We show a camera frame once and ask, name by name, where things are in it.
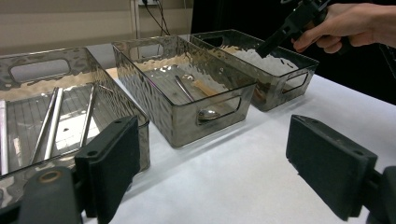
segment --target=bin handle cutout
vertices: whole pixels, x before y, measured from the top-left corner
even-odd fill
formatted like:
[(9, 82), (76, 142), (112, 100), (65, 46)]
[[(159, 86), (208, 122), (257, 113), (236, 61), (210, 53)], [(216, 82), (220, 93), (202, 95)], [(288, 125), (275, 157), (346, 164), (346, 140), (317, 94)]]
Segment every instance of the bin handle cutout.
[(197, 110), (197, 124), (203, 125), (229, 116), (240, 108), (241, 96), (217, 102)]
[(282, 93), (285, 94), (289, 91), (295, 90), (301, 86), (303, 86), (306, 82), (306, 78), (308, 77), (308, 73), (303, 73), (297, 77), (289, 78), (285, 85), (283, 86)]
[(203, 38), (202, 39), (204, 42), (207, 44), (219, 48), (223, 45), (224, 43), (224, 38), (223, 36), (214, 36), (214, 37), (209, 37), (209, 38)]
[(130, 48), (129, 55), (132, 60), (159, 58), (163, 56), (163, 45), (154, 44)]
[(9, 73), (17, 82), (29, 82), (46, 77), (60, 77), (71, 72), (70, 64), (65, 59), (42, 63), (17, 65), (9, 69)]

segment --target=wall outlet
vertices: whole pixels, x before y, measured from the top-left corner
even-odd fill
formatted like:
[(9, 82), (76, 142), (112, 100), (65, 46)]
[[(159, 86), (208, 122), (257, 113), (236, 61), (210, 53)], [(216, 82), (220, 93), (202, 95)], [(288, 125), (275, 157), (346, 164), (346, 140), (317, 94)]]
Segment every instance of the wall outlet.
[[(139, 0), (139, 6), (144, 6), (143, 0)], [(157, 0), (148, 0), (148, 6), (157, 6)]]

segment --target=black cable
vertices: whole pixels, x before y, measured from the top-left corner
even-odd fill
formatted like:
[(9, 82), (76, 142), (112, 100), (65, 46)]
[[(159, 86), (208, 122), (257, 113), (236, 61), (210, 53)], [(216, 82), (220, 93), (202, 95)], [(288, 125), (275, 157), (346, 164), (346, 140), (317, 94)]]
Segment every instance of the black cable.
[(146, 10), (148, 11), (149, 15), (152, 17), (152, 19), (154, 19), (155, 22), (157, 22), (158, 26), (160, 26), (160, 28), (161, 28), (167, 35), (170, 35), (167, 31), (165, 31), (165, 30), (161, 27), (160, 23), (159, 23), (159, 22), (155, 19), (155, 17), (151, 14), (151, 12), (150, 12), (150, 10), (149, 10), (149, 8), (148, 8), (148, 5), (145, 5), (145, 7), (146, 7)]
[(158, 8), (160, 9), (160, 12), (161, 12), (161, 17), (162, 17), (162, 21), (161, 21), (161, 24), (165, 24), (165, 29), (166, 29), (166, 31), (168, 32), (168, 34), (171, 34), (170, 32), (169, 32), (169, 30), (168, 30), (168, 25), (166, 24), (166, 20), (165, 20), (165, 17), (164, 17), (164, 15), (163, 15), (163, 4), (161, 3), (161, 0), (157, 0), (157, 5), (158, 5)]

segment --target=tinted plastic container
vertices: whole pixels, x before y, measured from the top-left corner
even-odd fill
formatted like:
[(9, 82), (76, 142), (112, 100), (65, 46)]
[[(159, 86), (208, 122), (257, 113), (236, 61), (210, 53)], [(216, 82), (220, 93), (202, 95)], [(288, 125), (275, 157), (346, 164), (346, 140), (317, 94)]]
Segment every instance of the tinted plastic container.
[(190, 42), (257, 78), (251, 103), (268, 111), (303, 95), (318, 61), (278, 47), (262, 58), (256, 48), (263, 43), (236, 30), (193, 34)]
[[(246, 118), (256, 80), (189, 41), (163, 36), (113, 46), (120, 82), (172, 147)], [(216, 116), (202, 119), (202, 113)]]
[[(141, 171), (149, 168), (149, 118), (87, 49), (2, 57), (0, 80), (0, 189), (7, 191), (2, 194), (0, 207), (19, 200), (24, 184), (36, 172), (52, 166), (74, 167), (74, 156), (80, 146), (86, 146), (108, 124), (126, 116), (138, 118), (140, 168)], [(63, 89), (62, 94), (55, 88)], [(56, 109), (51, 109), (46, 122), (55, 92), (62, 95), (56, 98), (60, 102), (59, 117), (56, 119), (53, 116)], [(56, 131), (46, 158), (53, 120), (57, 120)], [(40, 138), (44, 123), (48, 125)]]

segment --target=metal rod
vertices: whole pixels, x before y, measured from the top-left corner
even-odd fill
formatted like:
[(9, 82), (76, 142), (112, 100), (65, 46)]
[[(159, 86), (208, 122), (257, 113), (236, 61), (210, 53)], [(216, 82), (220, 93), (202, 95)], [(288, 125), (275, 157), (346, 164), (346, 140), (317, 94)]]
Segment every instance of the metal rod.
[(49, 121), (50, 121), (50, 114), (53, 111), (53, 107), (55, 105), (56, 96), (58, 94), (58, 87), (55, 87), (52, 92), (52, 97), (49, 102), (49, 107), (47, 109), (46, 116), (44, 117), (43, 124), (41, 125), (40, 134), (38, 135), (37, 142), (35, 143), (35, 150), (32, 153), (32, 156), (29, 160), (29, 165), (33, 164), (35, 160), (35, 154), (37, 153), (38, 149), (41, 147), (41, 143), (43, 142), (44, 132), (47, 130)]
[(92, 84), (90, 101), (88, 103), (87, 114), (85, 115), (84, 127), (82, 129), (81, 139), (79, 141), (79, 147), (84, 147), (85, 144), (87, 143), (88, 130), (90, 129), (91, 115), (95, 101), (95, 90), (96, 90), (96, 85)]
[(194, 98), (192, 97), (192, 95), (190, 94), (190, 92), (187, 90), (187, 88), (184, 86), (183, 82), (181, 82), (181, 79), (179, 76), (175, 76), (177, 85), (184, 91), (184, 93), (186, 93), (187, 97), (189, 97), (189, 99), (191, 101), (195, 101)]
[(0, 153), (1, 175), (8, 173), (8, 132), (7, 132), (7, 103), (0, 100)]
[(50, 124), (50, 128), (49, 128), (49, 141), (47, 143), (46, 154), (44, 155), (44, 160), (47, 160), (50, 158), (52, 147), (55, 142), (63, 96), (64, 96), (64, 88), (59, 88), (58, 93), (56, 95), (55, 107), (53, 109), (52, 120), (51, 120), (51, 124)]

